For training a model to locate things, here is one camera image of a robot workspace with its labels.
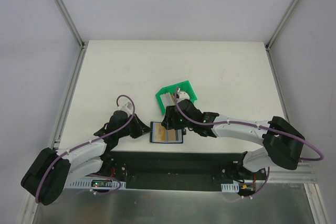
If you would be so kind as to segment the green plastic bin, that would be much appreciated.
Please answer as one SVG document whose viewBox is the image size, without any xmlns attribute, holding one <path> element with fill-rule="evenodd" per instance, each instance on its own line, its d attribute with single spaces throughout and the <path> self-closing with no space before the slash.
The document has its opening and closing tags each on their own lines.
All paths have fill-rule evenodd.
<svg viewBox="0 0 336 224">
<path fill-rule="evenodd" d="M 189 100 L 192 103 L 197 100 L 197 96 L 193 90 L 193 87 L 188 80 L 163 87 L 155 95 L 162 115 L 166 113 L 166 108 L 168 106 L 175 105 L 175 102 L 177 101 L 176 93 L 179 90 L 187 92 L 190 96 Z"/>
</svg>

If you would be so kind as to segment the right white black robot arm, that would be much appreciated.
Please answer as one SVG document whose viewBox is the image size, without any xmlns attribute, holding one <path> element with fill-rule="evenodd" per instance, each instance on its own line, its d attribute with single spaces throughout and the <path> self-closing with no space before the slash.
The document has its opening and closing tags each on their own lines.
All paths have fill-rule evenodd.
<svg viewBox="0 0 336 224">
<path fill-rule="evenodd" d="M 240 121 L 215 112 L 201 112 L 188 99 L 167 106 L 161 124 L 167 130 L 188 128 L 202 137 L 229 137 L 260 145 L 257 150 L 242 154 L 236 166 L 242 179 L 270 166 L 297 169 L 305 139 L 279 116 L 270 121 Z"/>
</svg>

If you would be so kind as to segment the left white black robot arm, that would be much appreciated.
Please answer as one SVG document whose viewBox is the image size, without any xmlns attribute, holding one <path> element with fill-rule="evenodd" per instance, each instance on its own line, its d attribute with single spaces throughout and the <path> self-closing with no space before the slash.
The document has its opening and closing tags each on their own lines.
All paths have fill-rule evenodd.
<svg viewBox="0 0 336 224">
<path fill-rule="evenodd" d="M 65 186 L 90 174 L 113 177 L 116 174 L 111 150 L 119 139 L 136 139 L 150 133 L 136 114 L 115 111 L 109 122 L 87 141 L 69 149 L 45 148 L 35 158 L 20 185 L 45 206 L 53 203 Z"/>
</svg>

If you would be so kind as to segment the black leather card holder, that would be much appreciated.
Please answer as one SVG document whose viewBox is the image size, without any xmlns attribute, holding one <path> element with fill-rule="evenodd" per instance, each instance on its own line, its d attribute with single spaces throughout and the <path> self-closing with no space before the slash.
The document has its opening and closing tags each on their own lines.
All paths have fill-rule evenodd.
<svg viewBox="0 0 336 224">
<path fill-rule="evenodd" d="M 183 144 L 185 130 L 166 130 L 160 122 L 150 123 L 150 143 L 155 144 Z"/>
</svg>

